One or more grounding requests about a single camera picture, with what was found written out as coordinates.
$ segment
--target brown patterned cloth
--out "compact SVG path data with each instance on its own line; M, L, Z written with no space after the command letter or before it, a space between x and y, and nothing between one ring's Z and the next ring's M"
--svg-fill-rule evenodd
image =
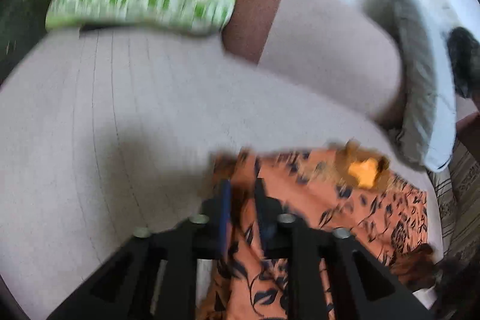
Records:
M231 229L225 259L217 262L198 320L286 319L287 259L265 259L253 188L262 178L268 197L309 226L330 231L350 228L385 265L427 241L426 193L390 172L383 192L346 186L335 169L336 150L293 151L256 156L242 151L237 160L219 157L214 180L230 178ZM325 265L319 265L330 319L334 305Z

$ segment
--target folded cloth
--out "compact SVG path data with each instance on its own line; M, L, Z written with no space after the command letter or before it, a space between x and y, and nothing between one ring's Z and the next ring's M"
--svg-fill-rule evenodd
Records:
M427 242L426 193L388 171L383 192L345 184L335 168L336 150L311 150L257 156L243 150L237 159L219 156L214 182L232 185L229 248L217 261L197 320L286 319L287 259L265 259L253 198L256 178L268 197L282 203L317 229L351 229L357 240L384 265ZM325 263L319 265L328 315L334 319Z

